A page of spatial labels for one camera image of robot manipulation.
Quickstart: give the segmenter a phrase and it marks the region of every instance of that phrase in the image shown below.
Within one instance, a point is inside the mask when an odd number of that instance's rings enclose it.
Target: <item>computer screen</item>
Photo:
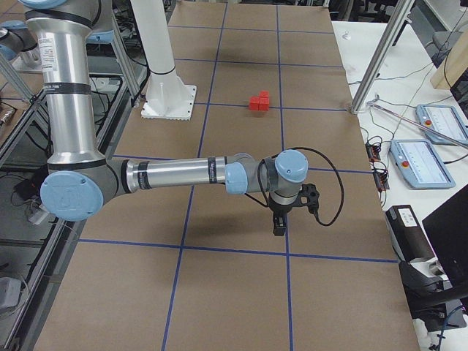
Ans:
[[[423,226],[452,285],[467,282],[468,185],[429,214]],[[461,301],[468,305],[468,298]]]

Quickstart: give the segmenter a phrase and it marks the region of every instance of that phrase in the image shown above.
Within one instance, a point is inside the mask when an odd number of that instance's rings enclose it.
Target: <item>red block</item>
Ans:
[[[268,111],[270,107],[270,99],[267,97],[260,97],[258,102],[259,111]]]
[[[251,97],[249,102],[249,110],[258,111],[260,99],[259,97]]]

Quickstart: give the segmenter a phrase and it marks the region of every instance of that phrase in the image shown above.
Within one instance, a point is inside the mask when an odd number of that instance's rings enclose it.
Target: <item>brown table surface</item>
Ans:
[[[343,213],[321,227],[295,209],[277,238],[268,210],[220,185],[117,198],[86,224],[35,350],[419,350],[327,10],[181,2],[170,36],[192,120],[140,106],[115,157],[308,146],[340,169]],[[246,107],[260,90],[265,113]],[[307,156],[326,222],[338,183]]]

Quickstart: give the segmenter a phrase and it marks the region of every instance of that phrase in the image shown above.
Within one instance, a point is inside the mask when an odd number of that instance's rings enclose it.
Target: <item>white table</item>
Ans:
[[[371,60],[371,57],[377,47],[377,43],[385,30],[385,24],[381,23],[351,23],[351,22],[334,22],[333,28],[336,35],[336,40],[339,45],[341,59],[344,68],[346,69],[347,79],[349,83],[353,83],[362,79],[364,72]],[[392,47],[380,69],[380,78],[393,78],[406,76],[411,72],[422,69],[431,63],[431,59],[420,43],[415,32],[410,26],[407,26],[402,34],[397,46]],[[379,94],[380,98],[392,102],[394,104],[408,104],[416,106],[419,104],[428,104],[436,102],[450,96],[449,91],[435,90],[432,88],[430,78],[435,72],[433,65],[427,66],[425,69],[410,75],[407,78],[395,80],[376,80],[371,88],[366,101],[375,98]],[[419,92],[415,95],[418,87],[421,86]],[[358,84],[350,85],[351,94],[354,95],[358,89]],[[416,121],[415,109],[406,108],[405,106],[392,106],[382,101],[379,105],[386,107],[399,114],[404,114],[405,117]],[[468,120],[464,117],[460,107],[454,98],[450,98],[441,102],[440,105],[452,105],[459,111],[463,120],[468,125]],[[369,109],[363,106],[362,113],[358,114],[361,126],[369,131],[369,135],[380,135],[383,140],[390,140],[391,133],[377,127],[371,121]],[[399,120],[386,113],[378,110],[373,110],[374,121],[377,124],[383,125],[390,130],[395,130]],[[425,135],[422,131],[406,122],[402,122],[395,134],[396,139],[423,139]],[[381,157],[383,162],[388,165],[390,178],[390,190],[387,191],[387,200],[383,206],[386,211],[393,205],[410,204],[417,216],[422,221],[434,209],[439,207],[444,201],[450,198],[463,186],[468,184],[468,157],[457,163],[448,165],[448,170],[456,182],[456,187],[452,189],[437,189],[437,190],[413,190],[410,189],[401,177],[398,169],[392,162],[388,162],[388,147],[389,143],[382,145]],[[465,149],[456,146],[435,146],[438,154],[444,161],[457,159],[465,155]],[[431,333],[431,338],[434,343],[437,343],[437,333]],[[457,331],[446,331],[447,337],[442,343],[443,351],[466,351],[468,345],[468,328],[459,329]]]

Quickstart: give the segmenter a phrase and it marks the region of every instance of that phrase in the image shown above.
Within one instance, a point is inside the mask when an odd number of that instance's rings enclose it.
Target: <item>black object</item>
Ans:
[[[440,331],[444,325],[445,318],[450,311],[460,306],[460,301],[451,300],[431,307],[419,306],[418,303],[425,298],[450,292],[452,285],[450,282],[444,282],[439,277],[428,278],[406,262],[401,262],[399,268],[411,317],[423,320],[428,331]],[[450,318],[450,324],[447,325],[447,329],[463,328],[466,326],[463,313],[461,310],[458,310]]]
[[[456,293],[453,294],[465,305],[468,305],[467,214],[468,185],[423,220],[434,252],[456,288]]]
[[[44,180],[49,175],[47,165],[43,165],[41,168],[34,172],[31,179],[25,179],[19,184],[15,185],[15,192],[23,200],[29,200],[33,196],[39,196],[39,191]]]
[[[275,200],[268,198],[268,207],[273,211],[273,234],[283,236],[287,231],[287,213],[294,207],[305,207],[309,213],[318,216],[319,210],[319,192],[314,184],[302,184],[302,190],[299,192],[294,203],[289,205],[280,205]]]
[[[386,212],[395,249],[407,262],[425,262],[434,257],[423,229],[410,205],[390,207]]]

